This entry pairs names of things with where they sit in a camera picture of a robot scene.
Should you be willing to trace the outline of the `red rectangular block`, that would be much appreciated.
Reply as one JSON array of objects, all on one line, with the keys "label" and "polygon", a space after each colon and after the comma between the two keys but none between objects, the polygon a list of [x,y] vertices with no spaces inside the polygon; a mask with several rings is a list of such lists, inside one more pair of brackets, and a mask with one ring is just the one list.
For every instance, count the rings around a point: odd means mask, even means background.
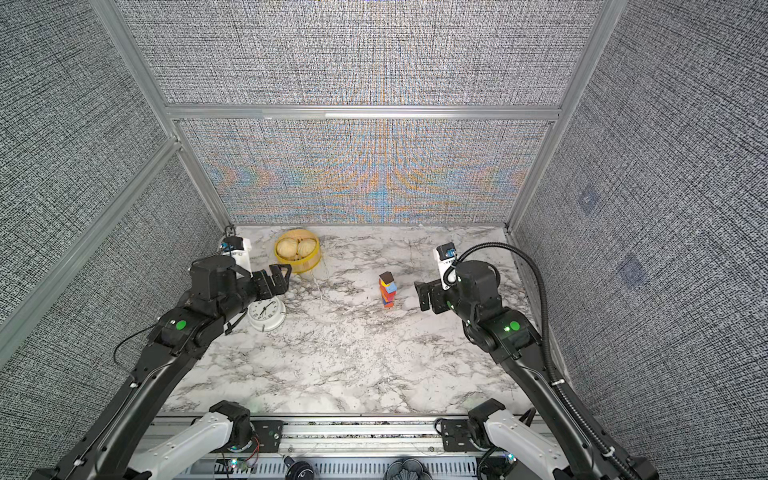
[{"label": "red rectangular block", "polygon": [[394,292],[388,292],[385,288],[380,289],[380,294],[384,302],[392,302],[395,296]]}]

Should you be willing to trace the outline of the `brown triangular wood block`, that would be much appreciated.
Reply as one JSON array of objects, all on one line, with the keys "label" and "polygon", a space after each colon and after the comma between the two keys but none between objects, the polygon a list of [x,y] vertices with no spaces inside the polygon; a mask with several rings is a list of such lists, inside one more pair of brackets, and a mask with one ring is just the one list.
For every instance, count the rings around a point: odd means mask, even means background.
[{"label": "brown triangular wood block", "polygon": [[394,277],[391,272],[386,271],[379,275],[379,281],[382,285],[390,285],[394,282]]}]

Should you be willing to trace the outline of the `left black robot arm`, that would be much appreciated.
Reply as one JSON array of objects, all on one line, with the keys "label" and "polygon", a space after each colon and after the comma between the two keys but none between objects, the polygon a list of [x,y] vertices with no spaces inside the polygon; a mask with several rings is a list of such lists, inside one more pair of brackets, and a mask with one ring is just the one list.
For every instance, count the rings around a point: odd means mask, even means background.
[{"label": "left black robot arm", "polygon": [[189,272],[190,289],[152,327],[136,366],[92,428],[32,479],[149,479],[129,460],[162,405],[228,321],[255,301],[288,291],[292,267],[273,264],[251,273],[232,257],[214,255],[193,262]]}]

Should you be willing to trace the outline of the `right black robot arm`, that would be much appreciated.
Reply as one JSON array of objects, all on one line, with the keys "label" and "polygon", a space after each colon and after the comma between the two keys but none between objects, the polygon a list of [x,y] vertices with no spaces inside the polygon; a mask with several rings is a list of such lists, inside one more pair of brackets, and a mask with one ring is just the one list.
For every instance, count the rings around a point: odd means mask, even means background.
[{"label": "right black robot arm", "polygon": [[543,338],[527,317],[504,305],[495,268],[466,261],[456,281],[417,282],[422,310],[450,311],[470,342],[488,353],[524,391],[549,428],[547,439],[499,402],[470,412],[475,440],[512,454],[541,479],[656,479],[644,458],[630,455],[586,410],[560,372],[545,363]]}]

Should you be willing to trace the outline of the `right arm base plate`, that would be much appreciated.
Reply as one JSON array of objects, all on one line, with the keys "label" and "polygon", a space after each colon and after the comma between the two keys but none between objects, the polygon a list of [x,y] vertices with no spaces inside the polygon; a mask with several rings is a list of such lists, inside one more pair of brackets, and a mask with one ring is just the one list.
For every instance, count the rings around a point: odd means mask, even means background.
[{"label": "right arm base plate", "polygon": [[441,437],[445,452],[474,453],[482,451],[474,443],[466,419],[440,418],[437,420],[435,428]]}]

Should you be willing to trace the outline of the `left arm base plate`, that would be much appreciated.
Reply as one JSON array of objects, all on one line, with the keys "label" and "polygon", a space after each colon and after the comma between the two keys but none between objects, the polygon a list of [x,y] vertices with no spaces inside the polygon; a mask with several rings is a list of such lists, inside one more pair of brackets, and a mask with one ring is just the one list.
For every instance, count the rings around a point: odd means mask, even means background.
[{"label": "left arm base plate", "polygon": [[285,423],[281,420],[253,419],[252,439],[247,452],[258,451],[260,454],[278,453],[282,441]]}]

